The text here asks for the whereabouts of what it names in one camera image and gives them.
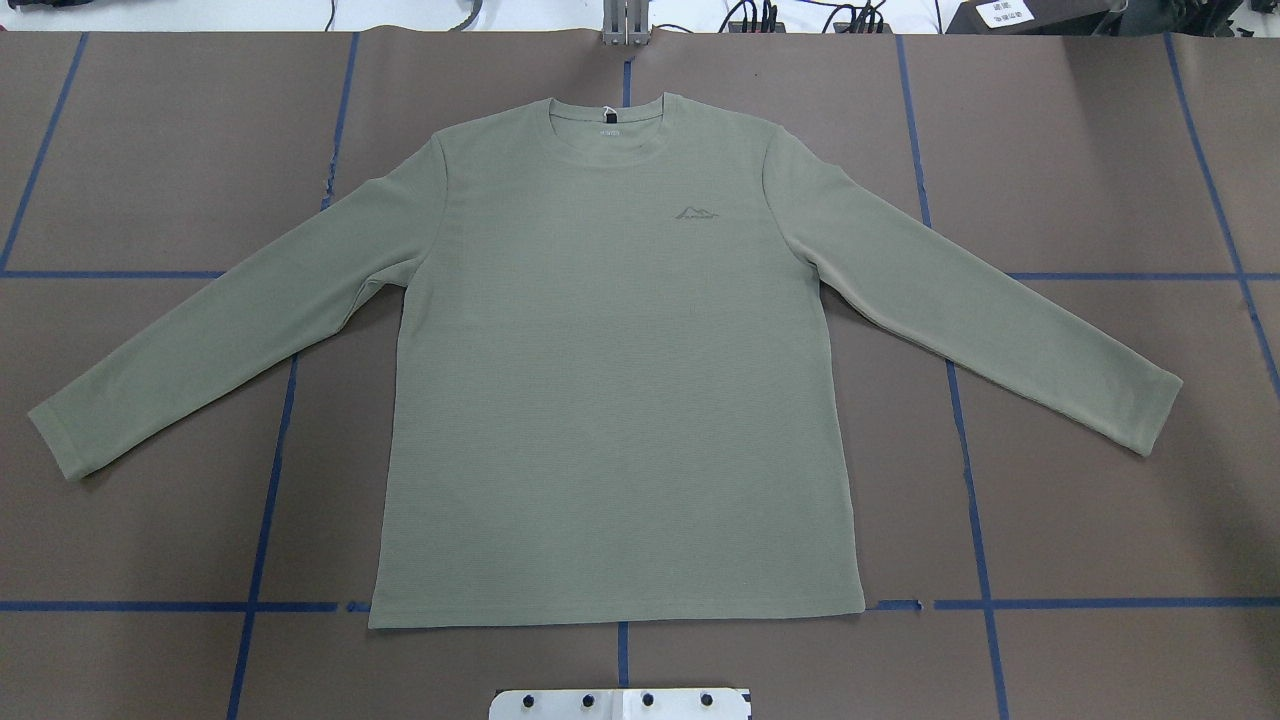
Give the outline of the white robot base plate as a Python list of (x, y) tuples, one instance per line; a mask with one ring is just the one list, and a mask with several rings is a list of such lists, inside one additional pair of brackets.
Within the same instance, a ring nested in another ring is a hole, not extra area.
[(517, 689), (489, 719), (753, 719), (748, 689), (728, 687)]

